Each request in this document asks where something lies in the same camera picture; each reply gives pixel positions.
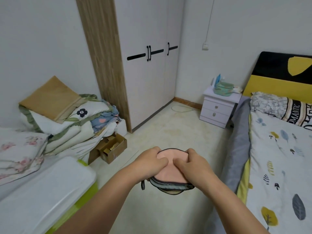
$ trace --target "cable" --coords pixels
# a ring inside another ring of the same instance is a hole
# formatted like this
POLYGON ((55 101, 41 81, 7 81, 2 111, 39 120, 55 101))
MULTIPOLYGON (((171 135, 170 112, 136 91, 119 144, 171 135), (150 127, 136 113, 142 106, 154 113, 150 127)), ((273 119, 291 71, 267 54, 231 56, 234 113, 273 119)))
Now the cable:
POLYGON ((186 106, 174 105, 174 106, 171 107, 171 110, 173 110, 173 111, 175 111, 175 112, 181 112, 181 111, 176 111, 176 110, 173 109, 173 107, 182 107, 182 108, 188 108, 188 109, 190 109, 190 110, 188 110, 188 111, 183 111, 183 112, 190 112, 190 111, 193 111, 193 110, 194 110, 193 108, 189 108, 189 107, 186 107, 186 106))
POLYGON ((211 7, 211 12, 210 12, 210 17, 209 17, 209 23, 208 23, 208 29, 207 29, 207 34, 206 34, 206 42, 207 42, 207 38, 208 38, 208 31, 209 31, 209 26, 210 26, 210 21, 211 21, 211 15, 213 13, 213 5, 211 7))

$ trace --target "floor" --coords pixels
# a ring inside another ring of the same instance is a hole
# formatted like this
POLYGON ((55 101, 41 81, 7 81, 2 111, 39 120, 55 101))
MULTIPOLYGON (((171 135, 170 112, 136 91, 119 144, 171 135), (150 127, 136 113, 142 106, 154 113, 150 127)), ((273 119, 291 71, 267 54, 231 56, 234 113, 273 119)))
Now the floor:
MULTIPOLYGON (((188 111, 172 102, 133 134, 127 134, 128 148, 110 165, 101 158, 90 166, 97 172, 102 187, 119 169, 128 165, 144 150, 193 148, 205 157, 220 175, 231 129, 222 129, 199 120, 200 111, 188 111)), ((127 197, 112 229, 115 233, 202 233, 212 204, 197 188, 172 196, 159 191, 149 182, 145 190, 135 185, 127 197)))

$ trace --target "electrical outlet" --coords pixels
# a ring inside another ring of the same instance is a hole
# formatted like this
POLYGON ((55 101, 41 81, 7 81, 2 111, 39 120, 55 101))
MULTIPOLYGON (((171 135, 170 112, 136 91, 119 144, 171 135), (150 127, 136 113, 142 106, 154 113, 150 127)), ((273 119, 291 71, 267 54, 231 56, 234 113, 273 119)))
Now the electrical outlet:
POLYGON ((208 50, 208 43, 207 42, 204 42, 203 46, 202 46, 202 49, 207 51, 208 50))

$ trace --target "white nightstand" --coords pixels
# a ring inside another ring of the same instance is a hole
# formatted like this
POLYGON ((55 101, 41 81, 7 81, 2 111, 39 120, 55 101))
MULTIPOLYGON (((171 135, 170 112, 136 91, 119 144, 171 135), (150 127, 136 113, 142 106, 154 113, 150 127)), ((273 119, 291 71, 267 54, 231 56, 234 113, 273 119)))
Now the white nightstand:
POLYGON ((225 128, 232 110, 239 102, 241 94, 233 93, 229 97, 224 97, 213 92, 210 86, 204 92, 205 100, 199 119, 225 128))

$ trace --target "open cardboard box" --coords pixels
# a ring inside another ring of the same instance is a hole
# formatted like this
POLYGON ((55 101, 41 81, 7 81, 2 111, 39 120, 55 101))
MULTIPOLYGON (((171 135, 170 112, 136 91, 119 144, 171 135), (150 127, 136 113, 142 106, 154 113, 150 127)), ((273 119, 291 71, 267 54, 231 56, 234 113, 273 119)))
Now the open cardboard box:
POLYGON ((110 164, 127 148, 127 140, 120 134, 114 133, 110 137, 103 138, 98 145, 91 150, 88 164, 101 157, 110 164))

